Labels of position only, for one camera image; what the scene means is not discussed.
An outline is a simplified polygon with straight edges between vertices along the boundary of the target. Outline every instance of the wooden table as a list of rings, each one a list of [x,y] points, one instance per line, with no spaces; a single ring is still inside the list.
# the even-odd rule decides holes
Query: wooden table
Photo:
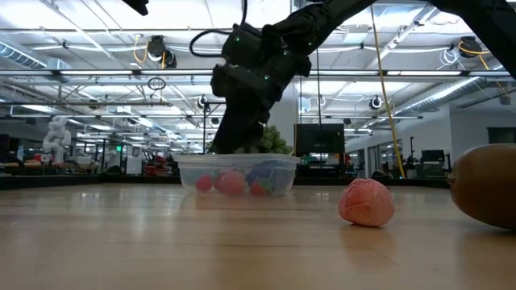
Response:
[[[384,229],[335,212],[341,188],[284,198],[99,184],[0,193],[1,289],[514,289],[516,236],[446,190],[391,188]]]

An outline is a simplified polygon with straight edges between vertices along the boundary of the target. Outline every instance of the plastic container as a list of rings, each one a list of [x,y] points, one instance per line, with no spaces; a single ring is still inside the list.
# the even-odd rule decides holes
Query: plastic container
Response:
[[[189,193],[284,196],[292,188],[298,157],[282,154],[178,155]]]

